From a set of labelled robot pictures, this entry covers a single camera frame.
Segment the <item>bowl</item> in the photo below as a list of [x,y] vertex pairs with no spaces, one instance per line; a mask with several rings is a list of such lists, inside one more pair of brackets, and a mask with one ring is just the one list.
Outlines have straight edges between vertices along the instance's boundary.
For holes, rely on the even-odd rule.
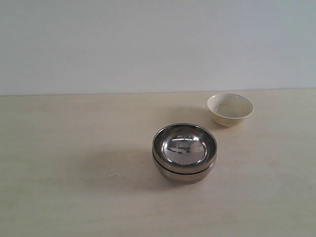
[[213,120],[226,127],[243,122],[254,111],[250,100],[233,93],[213,95],[207,100],[207,106],[212,113]]
[[216,160],[217,143],[206,129],[175,123],[161,129],[153,139],[153,160],[168,180],[196,183],[205,178]]

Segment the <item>white bowl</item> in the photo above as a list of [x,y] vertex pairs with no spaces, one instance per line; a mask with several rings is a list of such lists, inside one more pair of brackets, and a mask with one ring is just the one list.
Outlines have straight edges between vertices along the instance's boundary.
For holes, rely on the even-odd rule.
[[220,93],[211,96],[207,100],[207,106],[214,121],[226,127],[241,123],[254,110],[250,100],[232,93]]

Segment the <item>wooden table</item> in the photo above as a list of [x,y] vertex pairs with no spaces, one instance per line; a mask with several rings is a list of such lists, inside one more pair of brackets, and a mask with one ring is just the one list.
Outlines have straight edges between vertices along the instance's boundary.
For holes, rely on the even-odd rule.
[[[232,128],[214,92],[0,97],[0,236],[315,237],[316,89],[237,93],[255,112]],[[176,122],[218,143],[194,185],[152,161]]]

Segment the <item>table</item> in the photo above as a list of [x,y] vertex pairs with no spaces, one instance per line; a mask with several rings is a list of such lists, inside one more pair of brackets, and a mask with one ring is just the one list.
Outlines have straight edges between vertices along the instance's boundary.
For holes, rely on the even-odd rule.
[[[231,128],[210,118],[215,93],[0,97],[0,236],[314,237],[316,89],[235,91],[255,111]],[[177,122],[218,143],[194,185],[152,161]]]

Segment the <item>stainless steel bowl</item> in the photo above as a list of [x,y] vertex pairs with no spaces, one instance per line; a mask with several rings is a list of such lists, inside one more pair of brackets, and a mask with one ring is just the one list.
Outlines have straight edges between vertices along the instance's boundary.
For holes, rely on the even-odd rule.
[[216,160],[217,143],[206,129],[189,123],[171,124],[153,140],[153,159],[167,179],[195,183],[207,176]]

